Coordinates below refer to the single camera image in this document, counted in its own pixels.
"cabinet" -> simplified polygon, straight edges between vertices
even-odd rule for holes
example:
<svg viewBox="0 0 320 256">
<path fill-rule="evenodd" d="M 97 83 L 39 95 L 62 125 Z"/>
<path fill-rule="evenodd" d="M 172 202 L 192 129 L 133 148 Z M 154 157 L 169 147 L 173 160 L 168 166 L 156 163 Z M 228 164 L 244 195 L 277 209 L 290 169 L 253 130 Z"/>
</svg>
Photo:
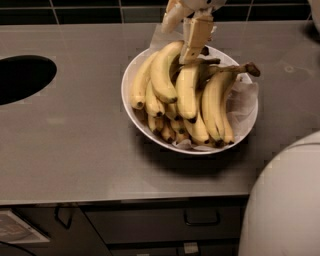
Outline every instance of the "cabinet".
<svg viewBox="0 0 320 256">
<path fill-rule="evenodd" d="M 111 255 L 78 207 L 21 206 L 14 207 L 12 210 L 49 237 L 50 242 L 19 244 L 37 256 Z M 0 255 L 26 256 L 29 254 L 0 245 Z"/>
<path fill-rule="evenodd" d="M 144 201 L 82 210 L 113 256 L 182 256 L 190 242 L 202 256 L 235 256 L 246 200 Z"/>
</svg>

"bowl rim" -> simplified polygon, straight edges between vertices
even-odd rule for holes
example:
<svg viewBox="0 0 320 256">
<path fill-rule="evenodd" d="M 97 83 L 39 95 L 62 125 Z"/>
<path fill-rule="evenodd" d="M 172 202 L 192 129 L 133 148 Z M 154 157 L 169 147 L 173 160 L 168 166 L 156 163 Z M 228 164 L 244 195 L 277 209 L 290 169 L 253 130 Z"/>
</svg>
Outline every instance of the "bowl rim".
<svg viewBox="0 0 320 256">
<path fill-rule="evenodd" d="M 239 65 L 234 59 L 232 59 L 230 56 L 228 56 L 227 54 L 219 51 L 218 49 L 216 48 L 213 48 L 211 46 L 207 46 L 209 48 L 209 50 L 214 50 L 214 51 L 217 51 L 219 52 L 219 54 L 223 55 L 224 57 L 226 58 L 229 58 L 232 60 L 232 62 L 234 63 L 234 65 Z M 154 141 L 155 143 L 157 143 L 158 145 L 164 147 L 164 148 L 167 148 L 167 149 L 170 149 L 172 151 L 175 151 L 175 152 L 178 152 L 178 153 L 183 153 L 183 154 L 188 154 L 188 155 L 211 155 L 211 154 L 215 154 L 215 153 L 219 153 L 219 152 L 223 152 L 223 151 L 226 151 L 236 145 L 238 145 L 241 141 L 243 141 L 244 138 L 246 138 L 248 136 L 248 134 L 251 132 L 251 130 L 253 129 L 254 127 L 254 124 L 257 120 L 257 116 L 258 116 L 258 107 L 259 107 L 259 104 L 258 104 L 258 98 L 256 100 L 256 104 L 255 104 L 255 107 L 254 109 L 252 110 L 252 112 L 248 115 L 248 116 L 251 116 L 251 115 L 254 115 L 252 118 L 254 120 L 253 122 L 253 125 L 252 127 L 250 127 L 249 129 L 246 130 L 246 132 L 241 136 L 241 139 L 237 142 L 237 143 L 234 143 L 232 145 L 227 145 L 227 146 L 224 146 L 223 148 L 213 148 L 212 151 L 201 151 L 201 150 L 194 150 L 194 149 L 181 149 L 181 148 L 177 148 L 175 146 L 173 146 L 172 144 L 168 144 L 167 142 L 165 141 L 162 141 L 160 139 L 156 139 L 152 136 L 150 136 L 142 127 L 140 124 L 137 123 L 137 121 L 131 117 L 131 113 L 130 113 L 130 110 L 132 110 L 132 107 L 130 106 L 130 104 L 125 100 L 125 98 L 127 97 L 127 95 L 125 95 L 125 87 L 124 87 L 124 84 L 125 84 L 125 79 L 128 77 L 128 73 L 129 73 L 129 70 L 130 70 L 130 67 L 137 61 L 138 58 L 140 58 L 141 56 L 145 55 L 146 53 L 148 53 L 150 51 L 150 53 L 153 52 L 154 49 L 150 49 L 150 48 L 147 48 L 145 49 L 144 51 L 140 52 L 137 56 L 135 56 L 131 62 L 129 63 L 129 65 L 127 66 L 124 74 L 123 74 L 123 77 L 122 77 L 122 80 L 121 80 L 121 99 L 122 99 L 122 104 L 124 105 L 124 108 L 127 112 L 127 115 L 129 116 L 129 119 L 135 124 L 135 126 L 150 140 Z M 252 80 L 251 78 L 249 77 L 248 74 L 243 74 L 244 76 L 246 76 L 246 80 L 248 80 L 249 82 L 252 83 Z"/>
</svg>

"round opening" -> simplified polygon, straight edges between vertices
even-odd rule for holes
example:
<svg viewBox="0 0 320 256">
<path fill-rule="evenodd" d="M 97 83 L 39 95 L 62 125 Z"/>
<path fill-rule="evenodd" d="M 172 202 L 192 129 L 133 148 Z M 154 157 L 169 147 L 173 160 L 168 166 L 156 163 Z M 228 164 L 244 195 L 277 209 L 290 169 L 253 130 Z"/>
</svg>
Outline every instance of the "round opening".
<svg viewBox="0 0 320 256">
<path fill-rule="evenodd" d="M 25 99 L 46 87 L 57 73 L 48 58 L 23 55 L 0 60 L 0 105 Z"/>
</svg>

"drawer handle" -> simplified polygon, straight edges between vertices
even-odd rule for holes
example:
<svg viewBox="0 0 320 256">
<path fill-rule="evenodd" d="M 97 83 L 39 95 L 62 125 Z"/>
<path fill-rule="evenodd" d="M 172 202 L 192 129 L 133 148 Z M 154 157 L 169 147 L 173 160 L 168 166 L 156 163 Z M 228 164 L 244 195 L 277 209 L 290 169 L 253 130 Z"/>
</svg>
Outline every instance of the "drawer handle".
<svg viewBox="0 0 320 256">
<path fill-rule="evenodd" d="M 60 211 L 60 206 L 57 206 L 55 209 L 54 209 L 54 218 L 57 222 L 60 223 L 60 225 L 62 227 L 64 227 L 66 230 L 70 229 L 71 227 L 71 223 L 72 223 L 72 217 L 70 216 L 69 219 L 68 219 L 68 222 L 67 223 L 64 223 L 60 217 L 59 217 L 59 211 Z"/>
<path fill-rule="evenodd" d="M 184 223 L 187 226 L 190 226 L 190 227 L 217 226 L 217 225 L 220 224 L 220 213 L 216 210 L 215 214 L 216 214 L 216 220 L 214 220 L 214 221 L 209 221 L 209 222 L 190 222 L 189 219 L 188 219 L 187 211 L 184 210 L 183 219 L 184 219 Z"/>
</svg>

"dark green tile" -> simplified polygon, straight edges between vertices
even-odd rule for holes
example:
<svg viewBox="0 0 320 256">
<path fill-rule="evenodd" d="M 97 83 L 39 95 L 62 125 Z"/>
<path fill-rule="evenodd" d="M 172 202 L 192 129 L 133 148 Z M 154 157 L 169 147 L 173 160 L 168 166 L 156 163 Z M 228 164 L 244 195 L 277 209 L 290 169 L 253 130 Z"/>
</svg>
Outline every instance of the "dark green tile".
<svg viewBox="0 0 320 256">
<path fill-rule="evenodd" d="M 56 24 L 56 20 L 52 10 L 0 10 L 0 24 Z"/>
<path fill-rule="evenodd" d="M 0 7 L 47 7 L 49 0 L 0 0 Z"/>
<path fill-rule="evenodd" d="M 249 6 L 223 6 L 213 12 L 214 21 L 245 21 Z"/>
<path fill-rule="evenodd" d="M 307 4 L 307 0 L 254 0 L 253 4 Z"/>
<path fill-rule="evenodd" d="M 308 5 L 252 6 L 249 21 L 305 20 L 309 14 Z"/>
<path fill-rule="evenodd" d="M 52 0 L 54 6 L 119 6 L 118 0 Z"/>
<path fill-rule="evenodd" d="M 227 0 L 226 4 L 251 4 L 251 0 Z"/>
<path fill-rule="evenodd" d="M 121 23 L 119 8 L 57 9 L 60 24 Z"/>
<path fill-rule="evenodd" d="M 122 6 L 150 6 L 150 5 L 163 5 L 167 6 L 168 0 L 139 0 L 139 1 L 131 1 L 131 0 L 121 0 Z"/>
<path fill-rule="evenodd" d="M 160 23 L 162 22 L 165 8 L 123 8 L 125 23 Z"/>
</svg>

